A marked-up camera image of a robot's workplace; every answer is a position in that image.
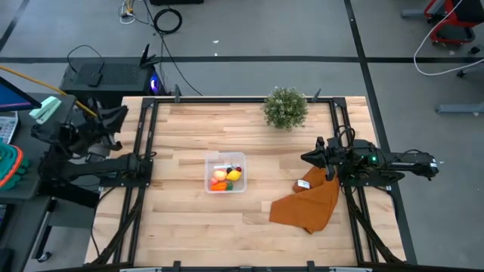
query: orange cloth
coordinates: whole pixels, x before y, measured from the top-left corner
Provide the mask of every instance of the orange cloth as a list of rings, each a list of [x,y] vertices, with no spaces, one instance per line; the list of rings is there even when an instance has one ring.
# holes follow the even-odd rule
[[[325,173],[325,169],[311,168],[302,178],[309,182],[310,189],[298,186],[296,181],[296,193],[272,203],[269,221],[303,227],[310,234],[323,230],[340,194],[339,180],[326,181]]]

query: concrete floor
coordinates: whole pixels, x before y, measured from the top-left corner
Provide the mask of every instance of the concrete floor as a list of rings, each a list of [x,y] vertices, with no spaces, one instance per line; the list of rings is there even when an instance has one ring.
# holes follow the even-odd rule
[[[0,2],[0,32],[8,28],[22,1]],[[401,8],[422,7],[427,1],[351,0],[366,57],[412,57],[430,31],[425,20],[403,20]],[[67,66],[63,58],[77,45],[88,44],[105,57],[138,57],[150,42],[150,52],[160,54],[160,38],[142,23],[122,25],[116,15],[120,0],[35,0],[26,6],[8,42],[0,51],[7,66],[52,85],[59,85]],[[174,6],[183,26],[166,37],[175,57],[214,57],[210,62],[178,63],[190,83],[205,95],[264,95],[274,86],[295,86],[306,94],[367,95],[344,1],[332,0],[206,0],[203,5]],[[151,7],[153,12],[160,8]],[[146,20],[142,2],[135,13]],[[169,28],[175,18],[167,16]],[[462,57],[477,39],[455,50],[427,43],[421,57]],[[218,56],[342,57],[340,61],[233,61]],[[92,57],[87,49],[75,57]],[[29,58],[36,62],[25,63]],[[482,73],[459,79],[454,73],[426,77],[410,63],[369,63],[386,136],[393,151],[417,148],[435,155],[441,173],[428,182],[412,175],[399,182],[402,201],[419,264],[484,268],[484,187],[480,156],[482,116],[437,115],[440,103],[484,100]],[[422,64],[436,72],[460,66]],[[171,63],[163,64],[166,85],[175,84],[193,94]],[[0,73],[25,91],[46,92],[43,87]],[[85,229],[53,229],[47,250],[54,257],[35,261],[26,270],[46,270],[81,265],[88,244]]]

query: wooden tabletop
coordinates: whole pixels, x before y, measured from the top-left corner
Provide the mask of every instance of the wooden tabletop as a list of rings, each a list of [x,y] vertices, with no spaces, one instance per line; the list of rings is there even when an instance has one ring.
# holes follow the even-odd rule
[[[132,152],[141,100],[125,97],[129,114],[116,136],[124,148],[112,157]],[[346,97],[346,102],[356,137],[376,143],[366,98]],[[356,264],[342,194],[322,232],[309,235],[301,228],[268,221],[271,202],[292,194],[294,181],[312,167],[300,155],[314,149],[317,136],[333,136],[329,107],[309,104],[305,127],[291,132],[268,127],[260,107],[159,105],[153,145],[157,156],[144,198],[135,265],[171,266],[181,261],[182,266],[305,266],[310,260],[317,266]],[[204,191],[204,156],[214,151],[246,155],[246,192],[213,195]],[[391,198],[370,187],[365,192],[374,229],[397,257],[405,259]],[[116,188],[98,207],[94,236],[101,251],[118,229],[124,193],[124,188]],[[122,260],[126,260],[130,233]],[[369,261],[362,228],[360,235]],[[95,257],[90,242],[86,261]]]

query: plastic container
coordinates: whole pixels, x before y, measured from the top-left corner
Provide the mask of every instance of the plastic container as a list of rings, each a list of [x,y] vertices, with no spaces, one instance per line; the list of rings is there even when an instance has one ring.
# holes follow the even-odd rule
[[[233,190],[211,190],[210,180],[213,172],[217,169],[226,170],[228,167],[242,168],[241,176],[238,181],[232,181]],[[205,158],[205,191],[207,193],[243,193],[247,189],[247,165],[245,155],[242,152],[231,153],[211,153]]]

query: green plant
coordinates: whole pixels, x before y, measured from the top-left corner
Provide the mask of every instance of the green plant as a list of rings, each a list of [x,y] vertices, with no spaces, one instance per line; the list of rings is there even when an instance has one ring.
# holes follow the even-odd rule
[[[302,126],[308,114],[308,103],[304,94],[295,88],[277,88],[262,105],[267,125],[290,131]]]

